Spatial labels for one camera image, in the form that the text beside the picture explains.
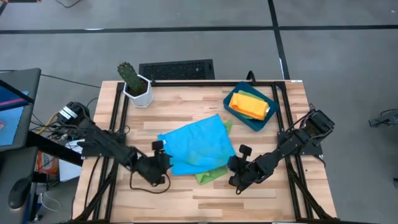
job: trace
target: white hexagonal pot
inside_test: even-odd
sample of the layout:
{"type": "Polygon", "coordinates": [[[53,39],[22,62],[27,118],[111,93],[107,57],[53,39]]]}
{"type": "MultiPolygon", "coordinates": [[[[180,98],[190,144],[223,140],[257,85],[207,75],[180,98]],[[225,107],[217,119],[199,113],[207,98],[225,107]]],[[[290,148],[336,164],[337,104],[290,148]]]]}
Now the white hexagonal pot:
{"type": "Polygon", "coordinates": [[[138,75],[138,77],[148,83],[147,91],[139,96],[132,96],[127,92],[127,84],[124,83],[123,93],[129,97],[130,101],[136,108],[147,108],[152,100],[154,100],[154,96],[152,95],[152,86],[150,85],[150,81],[145,77],[141,75],[138,75]]]}

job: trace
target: butcher block tabletop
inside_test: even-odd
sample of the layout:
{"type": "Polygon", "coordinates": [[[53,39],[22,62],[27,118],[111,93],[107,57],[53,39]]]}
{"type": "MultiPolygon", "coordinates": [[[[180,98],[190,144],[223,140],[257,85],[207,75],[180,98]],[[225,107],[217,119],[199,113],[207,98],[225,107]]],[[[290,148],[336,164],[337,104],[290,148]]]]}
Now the butcher block tabletop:
{"type": "MultiPolygon", "coordinates": [[[[309,110],[302,82],[285,81],[293,120],[297,120],[309,110]]],[[[102,129],[108,129],[115,101],[117,81],[102,83],[96,107],[94,122],[102,129]]],[[[273,151],[277,146],[279,126],[276,114],[264,128],[258,132],[242,123],[223,108],[223,99],[233,86],[165,86],[152,87],[154,100],[146,109],[135,108],[129,103],[126,125],[130,127],[126,143],[142,152],[153,155],[151,143],[160,133],[168,133],[201,119],[219,114],[224,121],[232,120],[229,138],[238,156],[239,146],[245,144],[252,148],[248,157],[251,161],[258,155],[273,151]]],[[[256,86],[255,89],[273,99],[269,86],[256,86]]],[[[285,128],[287,118],[278,90],[279,104],[285,128]]],[[[119,101],[116,127],[119,127],[124,95],[119,101]]],[[[86,158],[83,163],[76,197],[73,205],[73,217],[79,216],[84,209],[88,181],[96,157],[86,158]]],[[[335,217],[336,212],[331,197],[328,179],[322,162],[313,156],[302,156],[303,169],[309,191],[317,202],[335,217]]],[[[102,158],[94,171],[90,185],[88,201],[98,188],[102,158]]],[[[228,184],[233,173],[228,171],[210,183],[199,185],[194,175],[174,176],[169,170],[170,189],[163,194],[150,194],[129,187],[130,172],[119,166],[111,222],[271,222],[295,221],[292,199],[289,190],[287,171],[284,161],[280,161],[275,172],[261,184],[252,184],[240,195],[228,184]]],[[[132,186],[160,191],[167,187],[162,184],[151,187],[142,177],[134,174],[132,186]]],[[[297,188],[302,217],[305,217],[303,197],[297,188]]],[[[99,218],[104,218],[108,191],[104,194],[99,218]]]]}

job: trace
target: monitor screen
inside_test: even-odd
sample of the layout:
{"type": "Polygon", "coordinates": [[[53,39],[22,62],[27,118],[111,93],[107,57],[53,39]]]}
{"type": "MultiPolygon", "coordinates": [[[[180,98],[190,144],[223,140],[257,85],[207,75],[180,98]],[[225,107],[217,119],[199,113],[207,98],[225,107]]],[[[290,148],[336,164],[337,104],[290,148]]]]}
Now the monitor screen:
{"type": "Polygon", "coordinates": [[[26,106],[29,104],[29,97],[22,97],[20,91],[6,88],[8,85],[0,83],[0,111],[26,106]]]}

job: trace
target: wire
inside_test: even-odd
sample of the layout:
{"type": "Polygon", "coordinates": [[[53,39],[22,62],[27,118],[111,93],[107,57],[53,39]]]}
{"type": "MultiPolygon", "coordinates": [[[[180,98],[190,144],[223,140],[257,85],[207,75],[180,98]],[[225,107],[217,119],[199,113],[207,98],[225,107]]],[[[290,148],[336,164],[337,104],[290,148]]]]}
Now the wire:
{"type": "Polygon", "coordinates": [[[49,121],[47,122],[47,124],[45,124],[45,126],[40,131],[37,131],[36,134],[42,134],[42,132],[49,127],[50,122],[54,119],[54,117],[55,117],[55,115],[57,115],[57,113],[58,112],[55,112],[53,115],[51,115],[51,117],[50,117],[49,121]]]}
{"type": "MultiPolygon", "coordinates": [[[[44,192],[44,196],[46,196],[48,199],[50,199],[50,200],[52,200],[52,201],[54,201],[54,202],[57,202],[57,203],[59,204],[59,206],[60,206],[60,209],[62,209],[61,203],[60,203],[59,201],[55,200],[54,198],[50,198],[50,197],[47,195],[47,192],[44,192]]],[[[59,210],[55,210],[55,209],[52,209],[52,208],[48,208],[48,207],[44,204],[44,198],[43,198],[43,197],[42,197],[42,205],[43,205],[46,209],[48,209],[48,210],[51,210],[51,211],[53,211],[53,212],[59,212],[59,210]]]]}
{"type": "Polygon", "coordinates": [[[69,218],[70,220],[72,220],[72,218],[73,218],[73,203],[75,202],[75,197],[72,198],[72,206],[71,206],[71,209],[70,209],[70,218],[69,218]]]}
{"type": "Polygon", "coordinates": [[[36,120],[37,120],[42,126],[45,126],[45,125],[43,124],[43,122],[41,122],[41,120],[39,120],[39,119],[36,117],[35,113],[32,112],[32,115],[33,115],[33,117],[36,118],[36,120]]]}
{"type": "Polygon", "coordinates": [[[35,127],[35,128],[31,128],[31,129],[29,129],[29,131],[38,131],[38,129],[39,128],[43,128],[43,126],[37,126],[37,127],[35,127]]]}
{"type": "MultiPolygon", "coordinates": [[[[42,166],[40,166],[38,169],[36,169],[34,172],[37,172],[37,171],[39,171],[41,168],[43,168],[43,167],[45,167],[45,166],[47,166],[48,164],[50,164],[54,159],[56,159],[56,157],[53,157],[51,160],[49,160],[47,163],[45,163],[44,165],[42,165],[42,166]]],[[[27,176],[26,178],[29,178],[29,177],[31,177],[33,174],[34,174],[34,172],[32,172],[29,176],[27,176]]]]}
{"type": "Polygon", "coordinates": [[[285,133],[287,134],[291,129],[294,129],[294,126],[295,126],[298,122],[300,122],[301,120],[308,119],[308,117],[312,114],[312,112],[313,112],[313,110],[310,110],[306,115],[304,115],[304,116],[302,116],[300,119],[296,120],[295,123],[293,123],[290,127],[288,127],[288,128],[285,130],[285,133]]]}
{"type": "Polygon", "coordinates": [[[321,155],[313,155],[315,158],[317,158],[319,161],[323,163],[323,166],[326,167],[326,162],[322,159],[321,155]]]}
{"type": "Polygon", "coordinates": [[[86,107],[88,107],[88,106],[90,105],[90,103],[93,102],[93,101],[95,101],[95,100],[98,100],[98,97],[93,98],[92,100],[90,100],[90,101],[87,103],[86,107]]]}
{"type": "Polygon", "coordinates": [[[32,121],[32,120],[31,120],[30,122],[31,122],[32,124],[36,124],[37,126],[40,126],[40,128],[41,128],[41,127],[44,127],[44,125],[41,125],[41,124],[37,123],[36,121],[32,121]]]}
{"type": "Polygon", "coordinates": [[[90,178],[88,179],[88,186],[87,186],[87,192],[86,192],[86,198],[85,198],[85,208],[87,207],[88,191],[90,190],[91,180],[93,178],[94,170],[95,170],[95,168],[97,166],[97,163],[98,163],[99,159],[100,159],[100,156],[98,156],[97,160],[95,160],[95,163],[94,163],[94,166],[93,166],[93,170],[91,171],[90,178]]]}
{"type": "Polygon", "coordinates": [[[57,184],[59,184],[59,183],[60,183],[60,181],[59,181],[59,180],[56,180],[52,185],[49,185],[49,189],[55,187],[55,186],[56,186],[57,184]]]}
{"type": "MultiPolygon", "coordinates": [[[[396,110],[396,109],[389,109],[389,110],[382,111],[382,112],[380,112],[380,116],[382,116],[382,115],[383,115],[384,113],[386,113],[386,112],[393,111],[393,110],[396,110]]],[[[377,123],[377,124],[374,124],[374,125],[379,125],[379,124],[384,124],[384,125],[386,125],[386,126],[398,125],[398,124],[390,123],[390,122],[388,122],[388,120],[379,121],[378,119],[375,119],[375,121],[377,121],[378,123],[377,123]]]]}
{"type": "Polygon", "coordinates": [[[65,7],[65,8],[70,8],[70,7],[72,7],[72,6],[76,5],[76,4],[78,4],[81,0],[77,0],[77,2],[71,4],[70,6],[64,5],[62,2],[60,2],[60,1],[58,1],[58,0],[55,0],[55,1],[58,2],[59,4],[61,4],[61,5],[62,5],[63,7],[65,7]]]}
{"type": "Polygon", "coordinates": [[[77,144],[77,142],[76,142],[76,146],[75,146],[75,147],[71,147],[71,145],[70,145],[68,139],[67,139],[67,144],[68,144],[68,146],[69,146],[69,149],[74,149],[74,148],[76,148],[76,147],[79,146],[79,145],[77,144]]]}
{"type": "Polygon", "coordinates": [[[44,77],[55,78],[55,79],[62,80],[62,81],[65,81],[65,82],[75,83],[75,84],[84,85],[84,86],[90,86],[90,87],[94,87],[94,88],[101,88],[100,86],[95,86],[95,85],[90,85],[90,84],[86,84],[86,83],[75,82],[75,81],[67,80],[67,79],[64,79],[64,78],[54,77],[54,76],[51,76],[51,75],[44,75],[44,74],[41,74],[41,75],[44,76],[44,77]]]}
{"type": "Polygon", "coordinates": [[[139,187],[132,187],[131,180],[132,180],[132,175],[133,175],[133,173],[134,173],[134,172],[131,172],[131,173],[130,173],[130,189],[131,189],[131,190],[143,190],[143,191],[148,192],[148,193],[151,193],[151,194],[162,194],[162,193],[166,192],[166,191],[170,188],[170,186],[171,186],[171,181],[170,181],[169,175],[164,174],[164,175],[167,177],[167,180],[169,181],[169,185],[167,186],[166,189],[164,189],[164,190],[162,190],[162,191],[160,191],[160,192],[153,192],[153,191],[151,191],[151,190],[142,189],[142,188],[139,188],[139,187]]]}
{"type": "MultiPolygon", "coordinates": [[[[0,72],[15,72],[15,71],[16,70],[0,70],[0,72]]],[[[65,82],[79,84],[79,85],[85,85],[85,86],[90,86],[90,87],[94,87],[94,88],[101,88],[100,86],[95,86],[95,85],[90,85],[90,84],[86,84],[86,83],[75,82],[75,81],[67,80],[67,79],[64,79],[64,78],[54,77],[54,76],[51,76],[51,75],[44,75],[44,74],[40,74],[40,75],[44,76],[44,77],[55,78],[57,80],[62,80],[62,81],[65,81],[65,82]]]]}
{"type": "Polygon", "coordinates": [[[130,128],[130,126],[128,126],[128,125],[124,125],[124,127],[125,128],[129,128],[129,130],[126,132],[126,133],[123,133],[124,135],[127,135],[127,134],[129,134],[130,133],[130,131],[131,131],[131,128],[130,128]]]}

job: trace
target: towel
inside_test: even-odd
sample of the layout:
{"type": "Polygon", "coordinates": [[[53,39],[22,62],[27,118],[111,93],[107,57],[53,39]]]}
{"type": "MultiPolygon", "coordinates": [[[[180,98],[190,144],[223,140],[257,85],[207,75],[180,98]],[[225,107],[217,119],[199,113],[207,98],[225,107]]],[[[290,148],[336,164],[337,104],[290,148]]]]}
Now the towel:
{"type": "Polygon", "coordinates": [[[225,166],[229,157],[235,155],[219,115],[160,134],[158,138],[164,140],[164,150],[172,156],[173,175],[214,170],[225,166]]]}
{"type": "Polygon", "coordinates": [[[239,93],[234,93],[229,107],[252,118],[264,120],[268,103],[239,93]]]}
{"type": "Polygon", "coordinates": [[[207,183],[209,183],[227,173],[228,173],[228,170],[226,169],[226,166],[223,166],[223,167],[217,168],[215,170],[203,172],[201,174],[196,174],[196,178],[197,178],[199,184],[203,185],[203,184],[207,184],[207,183]]]}
{"type": "MultiPolygon", "coordinates": [[[[253,97],[253,98],[256,98],[256,99],[261,100],[261,101],[264,101],[261,97],[258,97],[258,96],[254,95],[254,94],[248,93],[248,92],[243,91],[243,90],[239,90],[238,93],[246,95],[246,96],[250,96],[250,97],[253,97]]],[[[252,117],[244,115],[244,114],[242,114],[242,117],[244,117],[246,119],[253,119],[252,117]]]]}
{"type": "MultiPolygon", "coordinates": [[[[223,124],[226,129],[226,132],[228,134],[230,134],[231,128],[232,128],[232,121],[225,121],[223,124]]],[[[210,181],[213,181],[227,173],[228,173],[228,170],[226,169],[225,166],[223,166],[223,167],[217,168],[215,170],[203,172],[200,174],[195,174],[195,177],[197,178],[199,184],[202,185],[202,184],[207,184],[210,181]]]]}

